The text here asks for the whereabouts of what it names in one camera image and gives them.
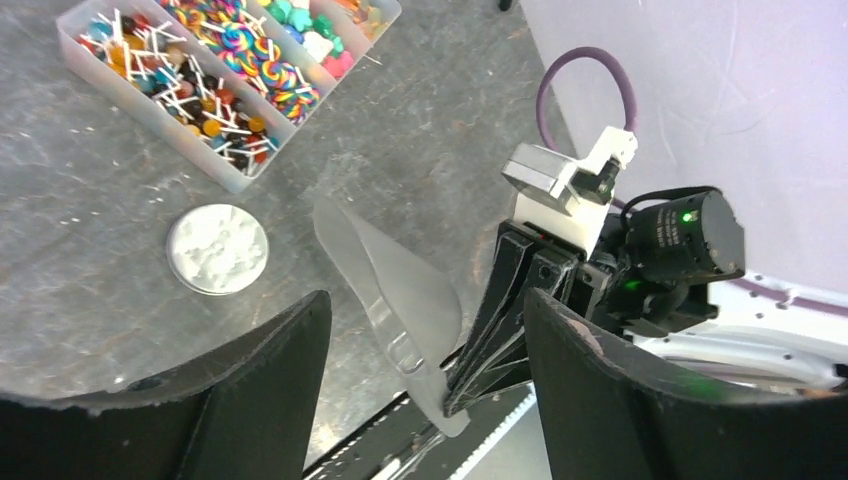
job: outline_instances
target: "lollipop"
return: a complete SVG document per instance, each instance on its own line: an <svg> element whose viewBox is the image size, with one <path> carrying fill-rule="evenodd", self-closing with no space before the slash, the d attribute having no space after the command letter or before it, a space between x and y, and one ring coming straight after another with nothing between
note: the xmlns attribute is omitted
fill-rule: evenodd
<svg viewBox="0 0 848 480"><path fill-rule="evenodd" d="M262 62L259 69L259 78L269 88L279 88L285 81L286 75L288 75L288 73L283 70L283 66L277 62Z"/></svg>
<svg viewBox="0 0 848 480"><path fill-rule="evenodd" d="M235 52L228 52L226 50L223 50L218 53L218 58L220 58L222 62L227 64L227 66L230 67L230 70L236 72L241 78L247 77L247 74L244 73L242 63L236 56Z"/></svg>
<svg viewBox="0 0 848 480"><path fill-rule="evenodd" d="M242 71L248 77L259 76L259 61L256 59L256 54L251 50L245 50L235 54L236 59L241 64Z"/></svg>
<svg viewBox="0 0 848 480"><path fill-rule="evenodd" d="M253 47L253 34L242 23L224 22L221 24L221 45L233 52L245 52Z"/></svg>
<svg viewBox="0 0 848 480"><path fill-rule="evenodd" d="M262 37L253 43L253 51L259 60L276 62L280 59L282 52L280 47L273 40L267 37Z"/></svg>

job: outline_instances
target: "lavender wall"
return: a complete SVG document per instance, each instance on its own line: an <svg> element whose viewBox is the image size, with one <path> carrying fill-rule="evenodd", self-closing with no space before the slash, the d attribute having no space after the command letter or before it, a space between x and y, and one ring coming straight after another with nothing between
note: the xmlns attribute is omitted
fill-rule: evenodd
<svg viewBox="0 0 848 480"><path fill-rule="evenodd" d="M639 152L618 195L721 187L750 269L848 292L848 2L523 0L545 64L580 45L627 69ZM554 90L583 155L620 125L615 84L581 60Z"/></svg>

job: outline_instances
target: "gray granite surface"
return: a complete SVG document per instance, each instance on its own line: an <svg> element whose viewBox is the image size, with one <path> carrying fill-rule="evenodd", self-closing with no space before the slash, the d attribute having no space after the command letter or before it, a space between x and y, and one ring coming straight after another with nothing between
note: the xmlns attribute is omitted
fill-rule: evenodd
<svg viewBox="0 0 848 480"><path fill-rule="evenodd" d="M404 13L272 168L240 195L77 78L54 19L76 0L0 0L0 390L56 398L173 367L314 289L333 337L307 461L401 389L362 307L318 245L317 196L346 202L446 272L465 329L512 201L498 174L533 117L542 67L520 11L494 1L402 0ZM213 298L171 273L164 243L207 203L263 223L270 260Z"/></svg>

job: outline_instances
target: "round lollipop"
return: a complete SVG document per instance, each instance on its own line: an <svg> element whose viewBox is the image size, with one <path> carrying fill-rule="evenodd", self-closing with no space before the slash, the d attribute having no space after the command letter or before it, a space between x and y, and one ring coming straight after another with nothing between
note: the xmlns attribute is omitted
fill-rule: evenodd
<svg viewBox="0 0 848 480"><path fill-rule="evenodd" d="M242 66L242 62L239 60L238 56L236 56L235 52L228 52L226 50L218 53L218 58L221 59L230 70L236 72L241 78L246 78L247 74L244 73L244 67Z"/></svg>
<svg viewBox="0 0 848 480"><path fill-rule="evenodd" d="M241 64L242 71L248 77L259 76L259 60L256 54L251 50L245 50L235 54L236 59Z"/></svg>
<svg viewBox="0 0 848 480"><path fill-rule="evenodd" d="M269 88L279 88L285 82L286 75L288 73L278 62L262 62L259 67L259 78Z"/></svg>
<svg viewBox="0 0 848 480"><path fill-rule="evenodd" d="M279 45L274 43L274 41L268 37L262 37L259 40L256 40L253 44L253 51L256 53L259 60L263 62L268 60L276 62L280 59L280 55L282 55Z"/></svg>
<svg viewBox="0 0 848 480"><path fill-rule="evenodd" d="M221 45L232 52L245 52L253 47L253 34L243 23L224 22L221 24Z"/></svg>

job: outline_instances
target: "purple cable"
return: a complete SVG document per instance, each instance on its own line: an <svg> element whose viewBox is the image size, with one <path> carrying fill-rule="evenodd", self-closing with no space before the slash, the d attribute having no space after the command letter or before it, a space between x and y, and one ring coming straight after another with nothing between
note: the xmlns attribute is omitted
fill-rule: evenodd
<svg viewBox="0 0 848 480"><path fill-rule="evenodd" d="M545 101L548 98L548 90L550 89L551 81L556 74L566 64L577 60L578 58L591 58L593 60L597 60L605 66L607 70L609 70L613 80L615 80L616 85L618 85L618 90L621 93L621 101L624 103L623 129L628 132L632 132L636 128L636 117L638 115L636 94L633 92L633 86L630 84L630 79L627 77L627 73L624 71L624 68L620 63L618 63L618 60L616 60L615 57L606 50L597 47L578 47L565 52L559 58L554 60L554 63L552 63L545 72L545 76L542 77L542 82L539 84L539 93L536 96L536 124L539 127L539 135L542 137L542 142L545 146L553 151L559 151L559 149L551 136L551 132L548 130L548 121L545 118ZM621 208L626 202L623 202L618 198L613 198L612 203L614 206ZM768 288L750 280L745 280L744 278L733 280L732 282L755 295L761 295L778 302L786 299L786 294L784 292ZM816 312L848 317L848 307L819 302L808 298L798 297L794 299L792 305L800 308L806 308L808 310L814 310Z"/></svg>
<svg viewBox="0 0 848 480"><path fill-rule="evenodd" d="M545 72L545 76L542 77L542 83L539 84L539 94L536 96L536 123L539 125L539 135L541 135L545 146L554 151L558 149L551 132L548 130L548 121L545 118L545 101L548 98L548 89L560 69L578 58L597 60L609 70L613 80L618 85L619 92L621 92L621 101L624 102L624 130L632 132L636 128L636 116L638 114L636 94L633 93L633 86L630 85L630 79L627 78L624 67L606 50L596 47L578 47L565 52L554 60L554 63Z"/></svg>

